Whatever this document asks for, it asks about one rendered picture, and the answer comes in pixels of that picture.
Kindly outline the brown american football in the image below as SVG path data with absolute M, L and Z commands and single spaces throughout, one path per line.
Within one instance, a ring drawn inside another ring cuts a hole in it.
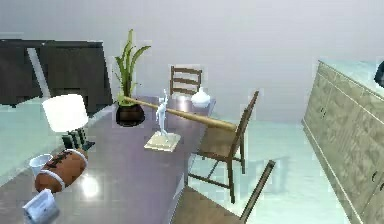
M 52 193 L 63 191 L 70 186 L 88 166 L 87 152 L 81 148 L 65 149 L 49 160 L 35 178 L 35 189 L 41 192 L 49 189 Z

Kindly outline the table lamp with white shade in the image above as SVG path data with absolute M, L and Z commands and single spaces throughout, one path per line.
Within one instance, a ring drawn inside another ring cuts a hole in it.
M 78 94 L 66 94 L 51 97 L 42 103 L 47 121 L 54 132 L 77 132 L 80 142 L 77 147 L 88 151 L 94 142 L 88 141 L 83 127 L 88 123 L 83 97 Z

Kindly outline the dark purple dining table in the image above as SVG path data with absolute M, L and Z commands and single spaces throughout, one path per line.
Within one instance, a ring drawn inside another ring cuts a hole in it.
M 169 114 L 167 130 L 181 136 L 172 152 L 144 148 L 158 129 L 155 110 L 145 120 L 121 127 L 109 113 L 88 129 L 95 145 L 89 166 L 71 186 L 55 195 L 59 215 L 54 224 L 168 224 L 174 195 L 188 160 L 205 131 L 197 122 Z

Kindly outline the white figurine statue on base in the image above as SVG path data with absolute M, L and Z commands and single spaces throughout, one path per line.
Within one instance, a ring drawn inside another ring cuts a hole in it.
M 168 133 L 165 130 L 166 109 L 168 104 L 168 94 L 163 90 L 164 96 L 158 99 L 159 105 L 156 110 L 156 121 L 159 130 L 156 131 L 149 141 L 144 145 L 146 149 L 173 152 L 181 136 L 175 133 Z

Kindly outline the dark brown cabinet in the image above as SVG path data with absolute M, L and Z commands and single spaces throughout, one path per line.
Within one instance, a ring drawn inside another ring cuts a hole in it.
M 30 48 L 37 53 L 51 96 L 81 95 L 90 116 L 112 104 L 102 43 L 0 39 L 0 105 L 14 107 L 43 95 Z

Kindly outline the pale blue box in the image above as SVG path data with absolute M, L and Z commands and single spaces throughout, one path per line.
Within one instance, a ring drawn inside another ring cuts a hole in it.
M 59 208 L 50 189 L 44 189 L 23 206 L 26 224 L 50 224 Z

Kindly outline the white cup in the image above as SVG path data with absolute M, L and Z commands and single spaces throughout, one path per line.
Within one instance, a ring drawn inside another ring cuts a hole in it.
M 41 154 L 32 158 L 29 161 L 29 167 L 32 170 L 34 176 L 37 176 L 40 170 L 45 166 L 47 162 L 49 162 L 53 156 L 51 154 Z

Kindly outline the brown wooden chair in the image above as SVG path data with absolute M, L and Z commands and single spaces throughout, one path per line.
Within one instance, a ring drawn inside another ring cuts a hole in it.
M 177 73 L 195 75 L 196 78 L 191 79 L 188 77 L 177 77 L 176 76 Z M 174 93 L 182 93 L 182 94 L 192 96 L 199 91 L 201 87 L 201 82 L 202 82 L 201 69 L 171 66 L 171 77 L 170 77 L 170 94 L 171 95 L 173 95 Z M 188 89 L 186 87 L 176 87 L 175 86 L 176 83 L 193 86 L 193 89 Z
M 275 162 L 269 160 L 240 216 L 186 186 L 178 199 L 170 224 L 246 224 L 274 167 Z
M 197 155 L 213 159 L 215 160 L 215 164 L 207 176 L 200 176 L 194 173 L 188 174 L 189 177 L 228 189 L 232 204 L 235 203 L 233 162 L 238 161 L 241 164 L 241 172 L 245 173 L 244 135 L 258 96 L 259 91 L 256 90 L 248 106 L 244 109 L 239 125 L 235 131 L 213 127 L 206 129 Z M 212 180 L 210 177 L 219 162 L 226 164 L 227 183 Z

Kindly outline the beige wooden sideboard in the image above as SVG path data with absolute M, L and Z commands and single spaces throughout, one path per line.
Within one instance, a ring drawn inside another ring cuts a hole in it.
M 321 60 L 303 130 L 350 224 L 384 224 L 384 87 L 377 65 Z

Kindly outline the green plant in dark pot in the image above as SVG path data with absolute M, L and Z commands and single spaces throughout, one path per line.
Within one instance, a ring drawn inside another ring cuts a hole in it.
M 139 104 L 125 100 L 126 97 L 132 96 L 132 92 L 137 85 L 137 82 L 133 81 L 136 62 L 150 48 L 150 45 L 137 48 L 133 43 L 133 36 L 134 30 L 130 29 L 122 54 L 115 57 L 120 72 L 120 74 L 116 74 L 116 77 L 121 85 L 121 92 L 117 96 L 116 123 L 123 127 L 134 127 L 145 120 L 142 107 Z

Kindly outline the white round vase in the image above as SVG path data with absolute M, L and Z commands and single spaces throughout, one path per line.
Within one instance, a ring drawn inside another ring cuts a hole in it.
M 205 108 L 209 105 L 211 97 L 200 87 L 198 92 L 191 97 L 191 102 L 195 107 Z

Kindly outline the dark round object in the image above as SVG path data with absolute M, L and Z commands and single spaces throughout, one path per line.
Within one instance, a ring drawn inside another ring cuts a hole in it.
M 382 61 L 376 71 L 374 81 L 380 86 L 384 88 L 384 61 Z

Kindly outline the wooden baseball bat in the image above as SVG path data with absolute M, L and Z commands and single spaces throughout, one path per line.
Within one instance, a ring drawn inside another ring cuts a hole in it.
M 134 104 L 144 105 L 144 106 L 147 106 L 147 107 L 150 107 L 153 109 L 158 108 L 158 106 L 155 104 L 151 104 L 151 103 L 137 100 L 134 98 L 124 97 L 124 99 L 126 101 L 132 102 Z M 176 115 L 176 116 L 179 116 L 179 117 L 182 117 L 184 119 L 191 120 L 191 121 L 199 122 L 199 123 L 202 123 L 202 124 L 207 125 L 209 127 L 220 128 L 220 129 L 224 129 L 224 130 L 232 131 L 232 132 L 235 132 L 237 129 L 236 124 L 222 121 L 222 120 L 218 120 L 218 119 L 214 119 L 211 117 L 202 116 L 202 115 L 193 114 L 193 113 L 184 112 L 184 111 L 179 111 L 179 110 L 175 110 L 175 109 L 169 109 L 169 108 L 167 108 L 166 111 L 170 114 L 173 114 L 173 115 Z

